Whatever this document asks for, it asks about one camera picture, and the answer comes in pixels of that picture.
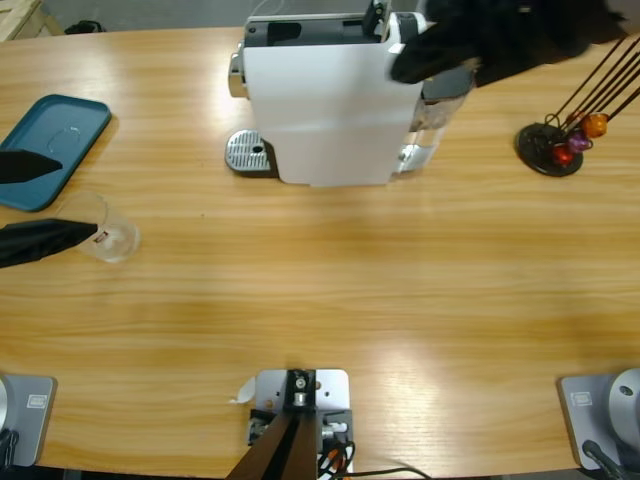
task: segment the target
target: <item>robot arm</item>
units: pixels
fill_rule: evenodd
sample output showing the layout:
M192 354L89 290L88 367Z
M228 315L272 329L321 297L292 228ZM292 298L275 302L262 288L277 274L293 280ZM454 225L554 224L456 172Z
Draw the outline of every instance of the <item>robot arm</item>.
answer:
M391 70L398 82L475 60L483 86L640 31L638 0L428 0L426 10L436 24L407 42Z

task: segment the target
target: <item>label sticker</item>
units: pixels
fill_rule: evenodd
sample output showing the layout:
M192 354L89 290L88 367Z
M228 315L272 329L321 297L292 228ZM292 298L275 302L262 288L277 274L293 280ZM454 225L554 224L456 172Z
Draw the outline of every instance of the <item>label sticker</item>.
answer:
M571 403L573 403L574 407L589 407L593 405L591 392L573 392L571 394Z
M27 400L27 408L38 408L40 410L44 410L45 408L47 408L48 399L48 395L29 395L29 400Z

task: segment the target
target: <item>metal mount plate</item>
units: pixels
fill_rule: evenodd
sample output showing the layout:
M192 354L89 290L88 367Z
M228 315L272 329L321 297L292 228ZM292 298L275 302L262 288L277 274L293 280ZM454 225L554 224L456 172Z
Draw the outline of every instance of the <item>metal mount plate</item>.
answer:
M8 404L4 428L16 431L20 436L13 464L30 467L40 458L56 381L49 377L0 375L0 385L6 389Z
M287 370L264 370L256 377L256 408L278 413L284 403ZM349 376L344 370L316 370L318 411L349 410Z
M608 392L616 375L585 375L560 381L560 396L569 426L576 461L587 470L598 465L585 455L582 444L596 442L614 462L620 464L616 440L610 430Z

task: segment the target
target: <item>metal rod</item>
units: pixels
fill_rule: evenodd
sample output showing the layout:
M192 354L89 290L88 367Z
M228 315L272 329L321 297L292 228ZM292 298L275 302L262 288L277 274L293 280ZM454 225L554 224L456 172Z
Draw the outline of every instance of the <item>metal rod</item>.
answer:
M573 111L572 115L569 115L567 118L571 118L571 117L576 117L578 112L580 112L583 107L587 104L587 102L591 101L592 97L594 94L596 94L596 92L601 93L602 90L598 90L603 84L604 82L607 81L607 79L611 76L611 74L613 74L613 72L615 72L615 70L618 68L618 66L624 61L624 59L629 55L629 53L631 53L631 51L635 48L635 46L640 43L640 38L637 38L636 40L634 40L631 45L629 45L629 47L625 50L625 52L622 54L622 56L616 61L616 63L613 65L613 67L611 67L609 69L609 71L606 73L606 75L604 77L602 77L602 79L597 83L597 85L595 87L593 87L593 89L591 90L591 92L584 98L584 100L582 100L582 102L580 102L580 104L578 105L578 107ZM567 120L565 120L561 125L560 128L564 129L567 124L569 122Z
M620 78L620 75L624 74L633 65L634 61L637 60L639 57L640 57L640 52L633 54L631 59L629 59L629 61L627 61L627 63L625 63L624 66L615 73L614 77L611 80L609 80L607 84L604 87L602 87L586 105L583 104L580 107L578 107L578 110L576 110L576 112L574 112L574 115L573 115L573 117L575 118L575 121L572 122L572 125L570 125L570 127L572 127L573 124L575 124L576 122L580 121L580 118L578 118L579 116L578 112L580 111L590 112L591 108L596 104L596 102L600 101L605 95L608 95L612 91L611 86L616 83L616 81ZM605 77L605 79L609 78L612 72L613 70L610 70L607 76ZM565 127L567 126L569 126L568 122L565 121L560 126L560 128L564 130Z
M611 115L609 115L609 122L611 122L611 120L616 118L625 108L631 105L631 103L639 96L640 96L640 87L638 87L636 91L633 92L629 98L627 98L624 102L622 102L622 105L616 108L616 110Z
M631 85L634 82L634 80L636 80L639 76L640 76L640 61L636 63L635 71L630 70L626 75L624 75L624 77L620 80L620 82L618 82L616 86L618 86L624 80L626 79L628 80L626 80L621 87L617 88L615 92L613 92L609 97L607 97L603 102L601 102L596 108L594 108L593 111L589 112L589 114L594 112L604 111L604 109L607 108L611 104L611 102L613 102L616 98L622 95L622 93L629 87L629 85Z
M611 58L611 55L613 55L613 52L615 52L618 47L620 45L622 45L622 42L624 42L624 38L621 38L614 46L611 50L609 50L609 53L607 53L607 56L604 57L602 59L602 61L598 64L598 66L596 68L593 69L593 71L591 72L591 74L587 77L587 79L582 82L582 85L580 85L578 87L578 89L573 92L573 95L571 95L571 97L569 97L569 100L567 100L566 102L564 102L564 105L562 105L562 107L560 107L560 109L556 112L556 114L554 115L554 117L558 117L562 111L567 108L567 106L573 101L574 98L576 98L576 96L582 91L582 89L584 87L587 86L587 84L591 81L591 79L595 76L596 73L598 73L600 71L600 69L604 66L605 63L607 63L607 60L609 60L609 58Z

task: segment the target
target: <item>wooden crate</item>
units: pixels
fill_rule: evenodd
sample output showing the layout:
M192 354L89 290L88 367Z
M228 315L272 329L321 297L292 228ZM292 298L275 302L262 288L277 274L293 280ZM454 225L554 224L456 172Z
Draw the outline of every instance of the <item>wooden crate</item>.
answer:
M64 35L41 0L0 0L0 42Z

